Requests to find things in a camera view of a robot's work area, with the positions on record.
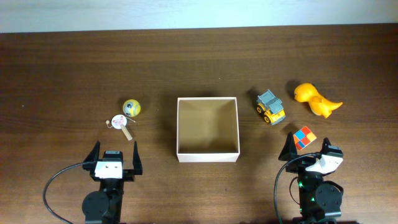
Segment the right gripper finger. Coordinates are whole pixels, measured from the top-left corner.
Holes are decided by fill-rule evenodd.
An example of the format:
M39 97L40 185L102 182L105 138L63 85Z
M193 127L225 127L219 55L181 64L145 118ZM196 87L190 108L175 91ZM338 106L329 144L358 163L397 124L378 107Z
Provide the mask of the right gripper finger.
M279 161L291 161L297 157L297 148L295 146L294 135L292 132L288 133L284 147L279 154Z
M328 154L330 152L331 143L328 138L324 138L320 154Z

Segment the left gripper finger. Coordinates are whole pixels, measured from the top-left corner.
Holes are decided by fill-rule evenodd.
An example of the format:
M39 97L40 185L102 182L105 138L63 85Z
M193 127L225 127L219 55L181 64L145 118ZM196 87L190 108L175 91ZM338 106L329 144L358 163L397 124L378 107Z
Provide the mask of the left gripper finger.
M99 152L100 152L100 142L97 141L91 152L86 156L85 160L83 161L84 170L95 169L96 163L99 159Z
M133 171L134 171L135 175L142 175L143 174L142 162L141 162L141 158L139 156L139 152L138 152L138 147L137 147L137 142L136 141L134 141L132 165L133 165Z

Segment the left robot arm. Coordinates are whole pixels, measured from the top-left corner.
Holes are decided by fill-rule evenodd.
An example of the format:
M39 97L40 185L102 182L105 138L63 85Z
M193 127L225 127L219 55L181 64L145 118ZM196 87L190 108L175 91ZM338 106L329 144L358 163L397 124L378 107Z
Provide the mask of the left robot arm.
M85 223L120 223L124 183L133 182L135 176L143 173L137 143L133 146L132 169L123 168L121 151L106 151L101 159L99 154L98 141L83 161L83 169L90 173L95 182L99 182L99 189L89 193L82 202Z

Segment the multicolour puzzle cube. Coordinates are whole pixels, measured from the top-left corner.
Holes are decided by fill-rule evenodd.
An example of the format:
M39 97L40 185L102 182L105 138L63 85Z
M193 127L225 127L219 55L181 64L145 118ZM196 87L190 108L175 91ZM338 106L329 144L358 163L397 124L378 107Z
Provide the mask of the multicolour puzzle cube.
M294 143L297 150L301 151L306 148L310 143L316 140L316 135L307 127L299 129L296 133L293 134Z

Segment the orange toy dinosaur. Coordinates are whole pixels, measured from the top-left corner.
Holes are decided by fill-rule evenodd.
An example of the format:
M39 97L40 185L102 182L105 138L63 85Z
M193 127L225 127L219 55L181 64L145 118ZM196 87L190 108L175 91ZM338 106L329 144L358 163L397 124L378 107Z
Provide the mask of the orange toy dinosaur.
M332 102L322 96L311 83L303 83L294 90L294 99L300 103L308 103L312 113L328 118L332 112L343 105L343 102Z

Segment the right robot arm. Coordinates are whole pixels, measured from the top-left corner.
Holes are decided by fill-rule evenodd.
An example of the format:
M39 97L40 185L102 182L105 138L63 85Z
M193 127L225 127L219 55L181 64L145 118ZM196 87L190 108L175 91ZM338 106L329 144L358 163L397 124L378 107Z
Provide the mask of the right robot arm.
M282 218L277 204L277 185L283 171L297 174L301 216L294 218L294 223L336 223L336 218L341 216L344 188L325 180L324 176L334 173L343 162L342 150L325 138L320 152L299 155L294 134L288 133L278 160L285 162L274 182L274 209L279 223Z

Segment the yellow grey toy truck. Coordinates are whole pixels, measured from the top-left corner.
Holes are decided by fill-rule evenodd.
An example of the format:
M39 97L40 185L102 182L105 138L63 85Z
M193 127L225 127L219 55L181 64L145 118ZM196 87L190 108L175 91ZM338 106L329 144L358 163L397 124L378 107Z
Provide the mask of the yellow grey toy truck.
M276 97L270 90L259 95L256 103L257 112L261 114L267 124L275 125L285 119L282 100Z

